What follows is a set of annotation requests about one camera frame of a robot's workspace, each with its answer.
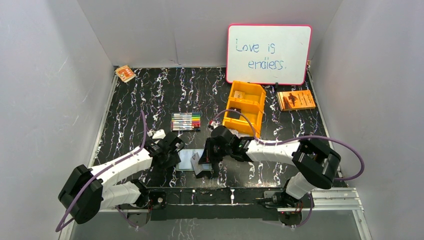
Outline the orange plastic bin tray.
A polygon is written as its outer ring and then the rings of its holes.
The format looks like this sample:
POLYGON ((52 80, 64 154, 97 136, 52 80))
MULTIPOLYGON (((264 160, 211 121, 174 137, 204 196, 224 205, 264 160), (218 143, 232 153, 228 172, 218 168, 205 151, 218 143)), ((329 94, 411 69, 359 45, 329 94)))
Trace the orange plastic bin tray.
POLYGON ((266 91, 255 83, 234 81, 231 85, 223 125, 241 134, 261 136, 266 91), (234 92, 245 92, 244 98, 234 98, 234 92))

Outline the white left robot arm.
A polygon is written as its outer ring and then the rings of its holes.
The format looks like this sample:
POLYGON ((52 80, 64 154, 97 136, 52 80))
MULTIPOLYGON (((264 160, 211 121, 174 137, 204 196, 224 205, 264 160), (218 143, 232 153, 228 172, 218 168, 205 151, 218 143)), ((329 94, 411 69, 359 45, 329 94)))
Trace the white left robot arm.
POLYGON ((58 200, 78 224, 88 222, 100 210, 120 205, 144 208, 152 202, 147 187, 137 179, 121 181, 151 167, 175 166, 181 161, 179 151, 184 147, 184 141, 173 132, 158 130, 123 156, 101 165, 75 167, 58 200))

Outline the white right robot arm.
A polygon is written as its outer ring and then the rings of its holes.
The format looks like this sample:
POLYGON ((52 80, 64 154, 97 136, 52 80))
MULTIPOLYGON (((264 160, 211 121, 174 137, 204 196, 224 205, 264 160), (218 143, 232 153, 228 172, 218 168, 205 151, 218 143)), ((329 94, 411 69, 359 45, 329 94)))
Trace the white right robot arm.
POLYGON ((318 136, 279 144, 252 136, 238 137, 225 126, 218 126, 196 159, 198 164, 205 165, 219 163, 227 156, 239 162, 294 165, 298 173, 287 181, 281 194, 282 202, 288 207, 295 207, 314 189, 330 189, 341 161, 341 156, 318 136))

